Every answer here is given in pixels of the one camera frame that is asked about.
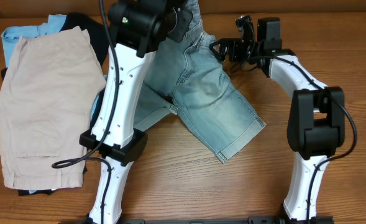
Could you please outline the light blue denim shorts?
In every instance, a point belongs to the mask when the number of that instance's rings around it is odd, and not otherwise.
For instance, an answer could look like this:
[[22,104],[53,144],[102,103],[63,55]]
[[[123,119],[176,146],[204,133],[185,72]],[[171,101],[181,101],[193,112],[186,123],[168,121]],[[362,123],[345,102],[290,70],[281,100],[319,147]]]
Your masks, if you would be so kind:
[[173,113],[225,163],[266,124],[210,51],[216,39],[203,29],[198,1],[189,0],[186,8],[193,19],[180,43],[160,43],[142,84],[134,128],[145,131]]

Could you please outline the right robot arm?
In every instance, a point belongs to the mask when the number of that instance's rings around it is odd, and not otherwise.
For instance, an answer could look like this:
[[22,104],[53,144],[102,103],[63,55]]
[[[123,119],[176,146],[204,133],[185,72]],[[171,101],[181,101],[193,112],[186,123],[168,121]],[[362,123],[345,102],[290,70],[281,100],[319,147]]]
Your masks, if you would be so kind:
[[290,49],[283,49],[280,19],[265,17],[254,25],[250,16],[236,19],[240,38],[223,38],[209,48],[219,61],[242,69],[259,68],[291,97],[287,139],[295,154],[290,188],[281,214],[250,217],[249,223],[333,223],[319,217],[316,202],[327,165],[345,139],[344,92],[314,78]]

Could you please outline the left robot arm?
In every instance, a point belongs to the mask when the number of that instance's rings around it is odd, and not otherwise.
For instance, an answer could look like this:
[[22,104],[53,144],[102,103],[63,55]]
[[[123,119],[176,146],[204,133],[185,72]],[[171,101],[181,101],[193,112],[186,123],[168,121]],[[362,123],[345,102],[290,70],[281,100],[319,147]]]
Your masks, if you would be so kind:
[[80,136],[92,161],[99,153],[101,176],[95,203],[84,223],[119,223],[129,170],[147,135],[134,128],[144,78],[161,42],[181,42],[193,18],[181,0],[119,1],[101,11],[109,41],[109,72],[94,126]]

